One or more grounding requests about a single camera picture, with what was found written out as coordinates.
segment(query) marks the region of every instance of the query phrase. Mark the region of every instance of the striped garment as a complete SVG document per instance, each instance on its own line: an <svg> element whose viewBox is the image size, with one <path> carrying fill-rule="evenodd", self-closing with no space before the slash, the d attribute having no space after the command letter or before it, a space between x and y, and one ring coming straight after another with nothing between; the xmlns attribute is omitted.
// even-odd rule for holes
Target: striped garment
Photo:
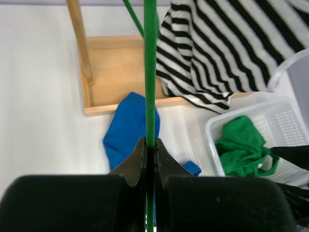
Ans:
<svg viewBox="0 0 309 232"><path fill-rule="evenodd" d="M309 3L173 0L160 33L164 93L223 113L234 92L273 92L293 55L309 54Z"/></svg>

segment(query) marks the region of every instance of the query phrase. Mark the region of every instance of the white tabletop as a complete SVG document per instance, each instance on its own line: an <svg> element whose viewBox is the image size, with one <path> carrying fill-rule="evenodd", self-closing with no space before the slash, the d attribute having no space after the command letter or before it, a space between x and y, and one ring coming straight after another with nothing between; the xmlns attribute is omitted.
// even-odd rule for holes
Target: white tabletop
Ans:
<svg viewBox="0 0 309 232"><path fill-rule="evenodd" d="M167 7L158 9L161 19ZM142 18L142 8L135 8ZM83 7L86 34L135 35L124 7ZM102 145L112 115L85 117L76 40L65 6L0 5L0 196L25 174L105 174ZM232 109L294 94L285 75L275 94L232 100ZM187 123L215 113L194 106L159 109L159 137L178 160L187 159ZM197 121L188 122L187 112Z"/></svg>

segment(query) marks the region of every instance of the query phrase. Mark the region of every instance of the wood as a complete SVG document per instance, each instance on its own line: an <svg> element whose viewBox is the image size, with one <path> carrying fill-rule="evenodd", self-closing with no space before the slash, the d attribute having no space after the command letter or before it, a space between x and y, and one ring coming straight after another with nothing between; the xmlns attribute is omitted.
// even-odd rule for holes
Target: wood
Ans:
<svg viewBox="0 0 309 232"><path fill-rule="evenodd" d="M81 65L83 68L82 71L87 79L88 84L91 86L94 84L94 78L92 75L91 63L86 43L86 33L84 29L81 6L79 4L79 0L67 0L67 5L78 45Z"/></svg>
<svg viewBox="0 0 309 232"><path fill-rule="evenodd" d="M81 72L86 115L113 113L119 102L132 91L145 96L141 36L88 37L87 46L96 83L89 86L85 73ZM158 108L188 104L182 97L165 96L159 78L155 87L155 104ZM248 94L250 93L240 93L237 96Z"/></svg>

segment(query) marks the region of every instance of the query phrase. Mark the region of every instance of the laundry basket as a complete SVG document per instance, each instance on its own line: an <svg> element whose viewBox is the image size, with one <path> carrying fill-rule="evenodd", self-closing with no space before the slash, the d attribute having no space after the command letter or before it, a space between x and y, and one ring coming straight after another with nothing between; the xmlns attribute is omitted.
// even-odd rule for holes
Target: laundry basket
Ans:
<svg viewBox="0 0 309 232"><path fill-rule="evenodd" d="M309 144L309 133L294 103L286 98L267 101L213 117L206 124L206 150L213 159L216 172L225 176L215 141L222 137L222 127L232 119L246 115L266 140L266 147L300 146ZM308 183L309 172L280 159L273 175L266 178L278 183L301 186Z"/></svg>

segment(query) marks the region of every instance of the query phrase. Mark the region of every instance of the green garment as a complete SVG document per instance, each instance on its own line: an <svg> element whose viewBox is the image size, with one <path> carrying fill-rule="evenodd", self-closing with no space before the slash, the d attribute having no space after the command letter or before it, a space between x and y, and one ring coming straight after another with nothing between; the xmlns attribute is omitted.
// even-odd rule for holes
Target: green garment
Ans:
<svg viewBox="0 0 309 232"><path fill-rule="evenodd" d="M275 173L279 157L263 147L265 140L247 116L239 116L222 129L222 139L215 144L226 175L266 176ZM271 169L258 168L267 155L273 158Z"/></svg>

